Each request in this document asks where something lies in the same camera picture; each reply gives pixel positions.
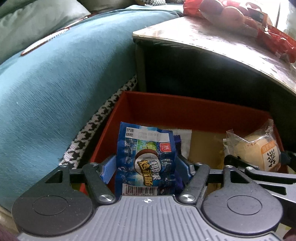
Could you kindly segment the round bun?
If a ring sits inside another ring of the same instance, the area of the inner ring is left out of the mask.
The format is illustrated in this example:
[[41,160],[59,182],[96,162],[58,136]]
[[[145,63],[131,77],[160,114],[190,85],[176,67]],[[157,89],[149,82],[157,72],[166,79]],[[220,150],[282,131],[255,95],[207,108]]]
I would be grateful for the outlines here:
[[274,134],[272,119],[245,137],[240,137],[233,130],[227,131],[223,145],[226,156],[240,158],[257,166],[261,171],[276,172],[281,166],[281,151]]

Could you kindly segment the blue sausage snack packet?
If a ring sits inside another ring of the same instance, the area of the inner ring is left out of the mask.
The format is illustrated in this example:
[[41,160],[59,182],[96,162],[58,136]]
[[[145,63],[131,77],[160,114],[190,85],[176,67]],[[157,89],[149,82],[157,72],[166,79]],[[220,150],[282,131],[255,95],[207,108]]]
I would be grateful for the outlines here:
[[116,152],[116,197],[174,194],[175,157],[171,130],[121,122]]

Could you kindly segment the red cardboard box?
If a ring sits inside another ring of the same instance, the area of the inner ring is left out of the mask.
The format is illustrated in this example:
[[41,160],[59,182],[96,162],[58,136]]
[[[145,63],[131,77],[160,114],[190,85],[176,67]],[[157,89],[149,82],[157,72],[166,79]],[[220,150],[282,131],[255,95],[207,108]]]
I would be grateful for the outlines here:
[[101,163],[116,154],[121,122],[152,126],[163,130],[191,130],[186,154],[190,162],[201,162],[213,169],[223,166],[222,140],[228,130],[245,137],[271,119],[268,112],[223,102],[165,94],[124,92],[103,121],[102,132],[90,162]]

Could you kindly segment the dark blue snack packet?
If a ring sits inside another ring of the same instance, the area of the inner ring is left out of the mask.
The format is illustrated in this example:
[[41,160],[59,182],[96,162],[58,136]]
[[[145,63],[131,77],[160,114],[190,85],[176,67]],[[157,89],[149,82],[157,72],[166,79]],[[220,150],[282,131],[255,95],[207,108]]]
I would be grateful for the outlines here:
[[182,140],[180,135],[174,135],[174,142],[175,142],[175,159],[182,154]]

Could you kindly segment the teal cushion with houndstooth trim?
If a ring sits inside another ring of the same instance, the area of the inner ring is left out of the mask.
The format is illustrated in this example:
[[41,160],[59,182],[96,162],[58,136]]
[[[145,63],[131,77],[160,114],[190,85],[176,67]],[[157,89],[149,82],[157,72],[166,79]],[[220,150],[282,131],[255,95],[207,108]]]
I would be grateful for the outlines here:
[[136,83],[133,32],[179,16],[138,6],[95,15],[1,65],[1,207],[58,164],[78,165],[120,90]]

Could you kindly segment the marble side table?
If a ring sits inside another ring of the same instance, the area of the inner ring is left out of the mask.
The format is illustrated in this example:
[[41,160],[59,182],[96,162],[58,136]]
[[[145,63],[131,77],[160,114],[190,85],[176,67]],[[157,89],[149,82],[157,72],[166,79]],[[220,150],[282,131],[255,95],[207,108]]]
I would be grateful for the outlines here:
[[233,61],[260,74],[295,95],[295,70],[262,48],[255,39],[219,30],[208,21],[189,16],[134,31],[135,41],[157,41],[192,47]]

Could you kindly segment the red snack bag on table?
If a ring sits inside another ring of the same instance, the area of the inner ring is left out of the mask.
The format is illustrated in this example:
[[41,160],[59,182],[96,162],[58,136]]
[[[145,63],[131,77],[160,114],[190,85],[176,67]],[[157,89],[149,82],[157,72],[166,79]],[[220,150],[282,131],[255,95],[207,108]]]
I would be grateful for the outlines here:
[[295,63],[295,38],[274,26],[260,6],[249,1],[185,1],[184,14],[217,28],[254,37],[276,57]]

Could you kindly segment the light green pillow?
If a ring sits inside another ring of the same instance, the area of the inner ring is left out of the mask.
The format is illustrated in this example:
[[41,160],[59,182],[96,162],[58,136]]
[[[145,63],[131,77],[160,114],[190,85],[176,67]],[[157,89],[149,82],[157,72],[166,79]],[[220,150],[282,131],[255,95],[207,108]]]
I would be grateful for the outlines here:
[[88,15],[78,1],[5,1],[1,5],[1,63]]

